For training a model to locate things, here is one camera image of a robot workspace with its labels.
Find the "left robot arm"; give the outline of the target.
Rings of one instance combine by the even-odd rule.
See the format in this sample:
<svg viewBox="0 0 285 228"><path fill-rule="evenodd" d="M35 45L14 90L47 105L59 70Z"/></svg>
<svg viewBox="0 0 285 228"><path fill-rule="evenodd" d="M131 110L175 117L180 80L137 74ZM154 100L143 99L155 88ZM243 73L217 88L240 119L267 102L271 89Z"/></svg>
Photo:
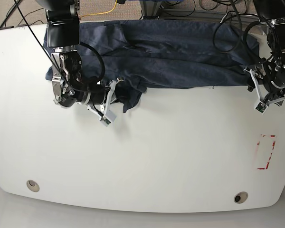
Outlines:
<svg viewBox="0 0 285 228"><path fill-rule="evenodd" d="M257 91L258 106L268 107L271 104L281 106L285 100L285 1L254 0L258 21L254 21L245 29L242 40L246 47L249 30L261 24L267 24L267 44L271 49L271 58L256 57L257 65L265 74L255 67L249 71Z"/></svg>

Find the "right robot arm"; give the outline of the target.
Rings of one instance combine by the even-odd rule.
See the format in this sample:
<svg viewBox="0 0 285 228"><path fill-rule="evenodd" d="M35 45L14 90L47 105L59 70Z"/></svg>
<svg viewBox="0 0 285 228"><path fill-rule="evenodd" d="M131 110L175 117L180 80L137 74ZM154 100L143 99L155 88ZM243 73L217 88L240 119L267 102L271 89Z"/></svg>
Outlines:
<svg viewBox="0 0 285 228"><path fill-rule="evenodd" d="M100 121L109 124L115 120L110 106L122 103L123 110L133 108L135 102L126 89L119 88L119 79L106 82L105 63L96 49L79 39L78 0L39 0L38 4L46 11L47 48L52 49L52 88L54 102L70 108L81 104L99 117ZM87 77L81 73L82 59L76 46L90 50L100 64L100 74Z"/></svg>

